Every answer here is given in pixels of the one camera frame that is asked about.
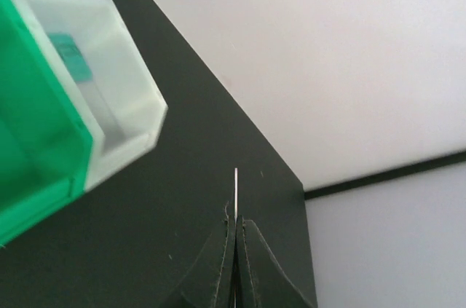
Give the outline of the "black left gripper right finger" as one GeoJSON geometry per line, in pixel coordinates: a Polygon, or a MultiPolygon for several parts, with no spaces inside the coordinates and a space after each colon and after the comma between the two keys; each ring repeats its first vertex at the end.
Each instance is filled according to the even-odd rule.
{"type": "Polygon", "coordinates": [[[280,266],[260,229],[240,216],[236,228],[236,305],[313,307],[280,266]]]}

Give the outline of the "white pink VIP card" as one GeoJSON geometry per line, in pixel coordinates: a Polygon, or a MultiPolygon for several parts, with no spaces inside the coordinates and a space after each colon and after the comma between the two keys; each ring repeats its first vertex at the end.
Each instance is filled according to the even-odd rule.
{"type": "Polygon", "coordinates": [[[237,222],[238,217],[238,169],[234,169],[234,220],[237,222]]]}

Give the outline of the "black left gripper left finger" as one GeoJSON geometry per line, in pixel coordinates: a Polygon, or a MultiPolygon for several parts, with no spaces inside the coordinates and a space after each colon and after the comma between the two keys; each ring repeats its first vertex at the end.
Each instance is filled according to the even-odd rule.
{"type": "Polygon", "coordinates": [[[226,203],[188,272],[161,307],[235,307],[237,203],[226,203]]]}

